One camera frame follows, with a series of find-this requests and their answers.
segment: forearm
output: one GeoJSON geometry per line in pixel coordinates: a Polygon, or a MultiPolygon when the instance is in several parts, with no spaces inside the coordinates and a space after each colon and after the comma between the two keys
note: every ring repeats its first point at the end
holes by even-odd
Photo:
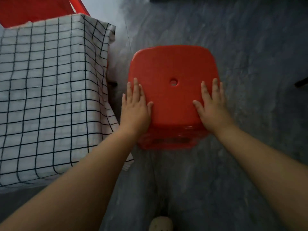
{"type": "Polygon", "coordinates": [[[4,221],[1,230],[98,230],[136,141],[130,133],[113,133],[4,221]]]}
{"type": "Polygon", "coordinates": [[[237,127],[217,135],[283,221],[308,229],[308,167],[263,144],[237,127]]]}

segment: person's right arm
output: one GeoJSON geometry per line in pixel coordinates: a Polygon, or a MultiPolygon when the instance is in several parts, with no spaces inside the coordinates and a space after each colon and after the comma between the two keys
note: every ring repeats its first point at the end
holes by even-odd
{"type": "Polygon", "coordinates": [[[193,101],[204,126],[247,172],[291,230],[308,230],[308,167],[240,130],[225,107],[222,83],[213,80],[212,97],[204,82],[202,99],[193,101]]]}

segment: shoe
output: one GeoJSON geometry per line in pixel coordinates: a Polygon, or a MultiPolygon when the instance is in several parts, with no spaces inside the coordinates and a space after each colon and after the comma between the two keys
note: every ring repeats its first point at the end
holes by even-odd
{"type": "Polygon", "coordinates": [[[173,231],[173,223],[169,217],[156,217],[152,220],[149,231],[173,231]]]}

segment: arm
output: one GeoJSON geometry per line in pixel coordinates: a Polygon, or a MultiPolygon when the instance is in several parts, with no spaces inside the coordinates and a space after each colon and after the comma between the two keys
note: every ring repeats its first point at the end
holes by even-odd
{"type": "Polygon", "coordinates": [[[0,230],[98,230],[121,168],[151,122],[142,87],[130,83],[118,131],[8,217],[0,230]]]}
{"type": "Polygon", "coordinates": [[[291,230],[308,230],[308,167],[236,127],[217,79],[212,98],[204,82],[201,92],[205,106],[193,103],[204,126],[234,156],[282,221],[291,230]]]}

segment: marble floor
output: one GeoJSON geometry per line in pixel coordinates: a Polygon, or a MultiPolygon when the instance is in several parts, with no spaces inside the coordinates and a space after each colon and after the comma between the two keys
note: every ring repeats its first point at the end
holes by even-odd
{"type": "MultiPolygon", "coordinates": [[[[215,57],[239,126],[308,164],[306,0],[82,0],[116,25],[110,46],[110,103],[120,116],[133,54],[158,45],[199,45],[215,57]]],[[[142,151],[121,172],[101,230],[147,230],[167,215],[177,230],[285,230],[256,187],[209,136],[191,150],[142,151]]],[[[0,221],[41,188],[0,196],[0,221]]]]}

